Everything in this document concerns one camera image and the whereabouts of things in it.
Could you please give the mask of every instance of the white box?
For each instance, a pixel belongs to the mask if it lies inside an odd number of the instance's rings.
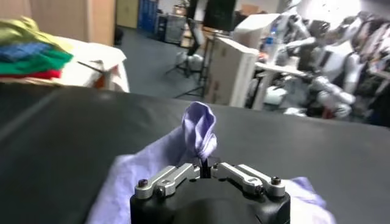
[[[217,38],[208,74],[208,103],[244,107],[259,51],[227,38]]]

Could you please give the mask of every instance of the black tabletop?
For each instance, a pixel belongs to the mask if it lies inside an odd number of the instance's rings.
[[[84,88],[0,85],[1,223],[82,223],[115,156],[180,125],[189,102]],[[385,128],[211,106],[217,155],[305,176],[338,223],[388,223]]]

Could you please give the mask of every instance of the purple cloth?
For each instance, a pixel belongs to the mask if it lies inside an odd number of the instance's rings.
[[[186,110],[182,125],[135,155],[116,158],[95,202],[87,223],[130,223],[130,197],[138,180],[149,179],[166,166],[202,160],[215,150],[216,118],[210,108],[194,102]]]
[[[307,178],[283,182],[291,197],[291,224],[336,224],[333,215],[325,208],[326,202],[314,191]]]
[[[50,49],[46,43],[23,43],[0,46],[0,61],[15,62],[23,60]]]
[[[210,108],[194,102],[186,110],[182,125],[135,155],[116,158],[108,178],[90,211],[87,223],[130,223],[130,197],[138,180],[149,179],[166,166],[208,158],[217,146],[213,129],[216,118]],[[334,224],[306,178],[283,180],[291,196],[292,224]]]

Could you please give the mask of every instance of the red cloth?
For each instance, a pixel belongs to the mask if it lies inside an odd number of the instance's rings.
[[[60,78],[61,77],[61,70],[47,70],[45,72],[37,72],[32,73],[29,75],[7,75],[7,74],[0,74],[0,78],[39,78],[39,79],[52,79],[52,78]]]

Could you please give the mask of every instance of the lavender towel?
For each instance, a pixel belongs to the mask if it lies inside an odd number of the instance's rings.
[[[116,158],[108,178],[90,211],[89,224],[130,223],[130,197],[138,180],[148,179],[164,167],[179,166],[195,156],[206,159],[216,148],[213,129],[216,118],[210,108],[194,102],[186,110],[182,125],[135,155]],[[291,196],[292,224],[334,224],[306,178],[285,180]]]
[[[208,106],[194,102],[186,110],[181,127],[135,155],[117,157],[87,223],[130,223],[129,200],[138,180],[149,179],[166,166],[191,163],[196,156],[208,158],[217,146],[215,122]]]

